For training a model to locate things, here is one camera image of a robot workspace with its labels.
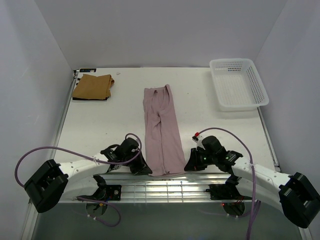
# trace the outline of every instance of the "pink garment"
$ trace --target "pink garment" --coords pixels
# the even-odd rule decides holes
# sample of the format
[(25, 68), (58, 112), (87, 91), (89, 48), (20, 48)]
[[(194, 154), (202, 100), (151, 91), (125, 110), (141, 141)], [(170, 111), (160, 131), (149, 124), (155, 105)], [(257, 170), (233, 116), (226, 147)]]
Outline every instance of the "pink garment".
[(144, 89), (145, 157), (151, 176), (183, 174), (185, 155), (170, 86)]

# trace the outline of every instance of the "brown fabric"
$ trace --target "brown fabric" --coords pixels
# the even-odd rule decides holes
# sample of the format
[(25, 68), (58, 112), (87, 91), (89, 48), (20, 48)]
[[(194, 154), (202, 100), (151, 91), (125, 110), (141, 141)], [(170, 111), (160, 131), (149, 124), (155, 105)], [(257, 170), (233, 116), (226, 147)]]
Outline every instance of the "brown fabric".
[(72, 97), (78, 99), (105, 100), (111, 96), (110, 88), (114, 83), (115, 80), (110, 74), (103, 76), (83, 74), (83, 77), (72, 93)]

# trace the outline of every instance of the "gray wall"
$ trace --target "gray wall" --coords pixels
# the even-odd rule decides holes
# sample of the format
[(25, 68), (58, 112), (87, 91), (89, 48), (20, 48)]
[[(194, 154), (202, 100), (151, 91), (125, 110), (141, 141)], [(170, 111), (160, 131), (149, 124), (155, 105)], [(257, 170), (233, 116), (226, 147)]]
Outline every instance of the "gray wall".
[(72, 69), (254, 60), (287, 0), (35, 0)]
[[(14, 168), (28, 150), (52, 144), (72, 71), (33, 0), (0, 0), (0, 235), (20, 239), (28, 196)], [(46, 159), (26, 159), (24, 183)]]
[[(320, 2), (289, 0), (256, 67), (270, 103), (263, 116), (281, 169), (300, 172), (320, 193)], [(311, 223), (320, 239), (320, 215)]]

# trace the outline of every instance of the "metal frame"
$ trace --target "metal frame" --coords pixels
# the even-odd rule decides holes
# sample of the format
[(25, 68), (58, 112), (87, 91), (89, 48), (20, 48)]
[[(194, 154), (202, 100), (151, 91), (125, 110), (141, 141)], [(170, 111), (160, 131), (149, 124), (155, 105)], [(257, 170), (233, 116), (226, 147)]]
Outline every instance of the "metal frame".
[[(68, 96), (62, 111), (62, 116), (57, 127), (56, 136), (52, 143), (57, 146), (63, 125), (68, 112), (69, 104), (72, 97), (72, 91), (77, 81), (79, 70), (74, 71), (72, 84), (68, 91)], [(264, 134), (267, 139), (268, 147), (276, 171), (280, 172), (279, 163), (275, 155), (273, 145), (261, 113), (258, 107), (258, 113), (263, 126)], [(53, 159), (56, 151), (53, 150), (50, 158)], [(184, 176), (156, 178), (150, 176), (133, 176), (127, 173), (108, 173), (103, 174), (103, 178), (108, 184), (120, 184), (121, 202), (120, 203), (207, 203), (219, 202), (220, 200), (210, 200), (210, 195), (205, 192), (209, 184), (223, 184), (226, 182), (229, 174), (225, 173), (188, 173)], [(79, 201), (61, 201), (61, 203), (80, 203)], [(22, 232), (22, 240), (30, 240), (32, 238), (38, 212), (32, 203), (29, 203), (29, 208)], [(303, 240), (312, 240), (309, 229), (300, 228), (300, 234)]]

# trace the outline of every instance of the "table surface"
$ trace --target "table surface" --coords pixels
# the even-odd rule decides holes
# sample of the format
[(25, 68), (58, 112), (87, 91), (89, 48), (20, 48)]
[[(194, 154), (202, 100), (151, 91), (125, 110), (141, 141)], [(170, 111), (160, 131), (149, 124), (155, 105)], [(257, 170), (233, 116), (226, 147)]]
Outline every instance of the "table surface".
[[(148, 67), (97, 68), (94, 76), (111, 74), (115, 84), (111, 97), (103, 102), (74, 102), (71, 100), (60, 134), (58, 147), (93, 156), (113, 144), (121, 144), (127, 133), (137, 134), (145, 156), (144, 88), (171, 87), (182, 148), (186, 162), (190, 149), (196, 144), (192, 136), (203, 129), (218, 127), (236, 134), (252, 152), (253, 162), (274, 170), (258, 109), (243, 112), (219, 110), (209, 68)], [(227, 150), (248, 157), (244, 147), (228, 133), (211, 130), (203, 136), (214, 135)], [(70, 162), (79, 157), (57, 151), (56, 162)], [(122, 166), (117, 173), (129, 173)], [(196, 173), (218, 174), (214, 165)]]

